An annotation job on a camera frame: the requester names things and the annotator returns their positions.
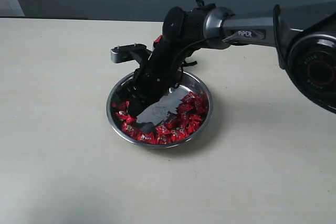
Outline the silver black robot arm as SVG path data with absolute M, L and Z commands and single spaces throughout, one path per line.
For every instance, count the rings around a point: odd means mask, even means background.
M 335 112 L 335 2 L 234 14 L 214 4 L 171 8 L 153 50 L 143 44 L 111 50 L 115 63 L 136 61 L 132 81 L 117 96 L 137 116 L 182 80 L 185 61 L 202 49 L 258 45 L 276 49 L 279 67 L 314 104 Z

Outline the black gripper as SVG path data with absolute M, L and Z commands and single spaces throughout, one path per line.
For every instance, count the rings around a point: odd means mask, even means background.
M 175 85 L 178 68 L 193 52 L 191 46 L 161 40 L 147 62 L 134 73 L 133 81 L 125 82 L 117 88 L 114 101 L 128 101 L 128 114 L 137 117 Z

